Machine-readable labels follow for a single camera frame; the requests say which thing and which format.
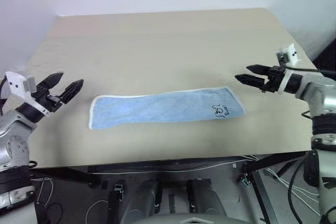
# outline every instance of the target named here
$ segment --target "printed logo on towel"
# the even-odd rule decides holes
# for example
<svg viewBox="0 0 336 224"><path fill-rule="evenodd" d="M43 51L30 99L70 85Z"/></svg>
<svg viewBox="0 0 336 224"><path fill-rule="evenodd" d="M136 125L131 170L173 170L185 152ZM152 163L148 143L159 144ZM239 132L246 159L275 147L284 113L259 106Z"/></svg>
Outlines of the printed logo on towel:
<svg viewBox="0 0 336 224"><path fill-rule="evenodd" d="M225 105L212 105L215 110L215 116L218 118L225 118L230 115L229 109Z"/></svg>

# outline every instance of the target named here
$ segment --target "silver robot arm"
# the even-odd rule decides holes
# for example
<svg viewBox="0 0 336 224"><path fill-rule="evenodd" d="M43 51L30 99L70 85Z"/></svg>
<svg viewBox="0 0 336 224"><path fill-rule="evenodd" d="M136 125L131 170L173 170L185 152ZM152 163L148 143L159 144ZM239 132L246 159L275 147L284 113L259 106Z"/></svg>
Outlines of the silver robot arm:
<svg viewBox="0 0 336 224"><path fill-rule="evenodd" d="M68 103L82 88L83 80L70 84L61 95L53 96L49 89L61 79L55 73L35 86L32 77L7 72L11 92L25 102L0 117L0 220L23 220L33 216L35 189L29 172L28 139L43 117L56 112ZM38 217L41 209L35 209Z"/></svg>
<svg viewBox="0 0 336 224"><path fill-rule="evenodd" d="M304 179L318 189L320 223L336 222L336 82L317 74L300 75L287 67L288 55L278 55L280 66L248 66L251 72L266 75L268 81L250 74L236 79L262 92L287 92L308 103L312 119L311 148L304 159Z"/></svg>

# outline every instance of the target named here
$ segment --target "towel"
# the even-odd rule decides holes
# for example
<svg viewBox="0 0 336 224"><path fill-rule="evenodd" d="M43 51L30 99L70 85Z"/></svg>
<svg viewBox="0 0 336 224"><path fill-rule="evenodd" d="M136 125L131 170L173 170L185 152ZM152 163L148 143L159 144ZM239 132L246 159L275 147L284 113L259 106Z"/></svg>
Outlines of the towel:
<svg viewBox="0 0 336 224"><path fill-rule="evenodd" d="M103 129L123 123L221 120L245 113L229 87L137 96L100 95L92 102L89 127Z"/></svg>

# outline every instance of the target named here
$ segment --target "beige table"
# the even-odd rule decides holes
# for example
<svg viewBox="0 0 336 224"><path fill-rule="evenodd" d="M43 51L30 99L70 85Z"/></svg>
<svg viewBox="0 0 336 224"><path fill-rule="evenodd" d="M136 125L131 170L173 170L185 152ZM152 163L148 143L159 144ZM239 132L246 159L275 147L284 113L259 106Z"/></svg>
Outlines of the beige table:
<svg viewBox="0 0 336 224"><path fill-rule="evenodd" d="M39 81L65 76L54 94L83 78L80 94L31 135L39 167L303 151L311 122L305 102L263 94L234 75L247 65L277 65L275 52L294 42L301 67L313 65L264 9L60 17L33 55ZM247 110L230 120L124 124L88 129L92 99L229 86Z"/></svg>

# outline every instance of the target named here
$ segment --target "blue towel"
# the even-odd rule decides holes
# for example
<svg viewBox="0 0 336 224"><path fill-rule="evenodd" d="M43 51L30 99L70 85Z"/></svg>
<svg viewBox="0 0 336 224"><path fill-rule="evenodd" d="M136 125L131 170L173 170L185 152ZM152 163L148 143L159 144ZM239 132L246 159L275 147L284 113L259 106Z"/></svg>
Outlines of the blue towel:
<svg viewBox="0 0 336 224"><path fill-rule="evenodd" d="M227 119L245 114L230 88L176 91L154 95L100 95L90 109L90 129L123 123L192 122Z"/></svg>

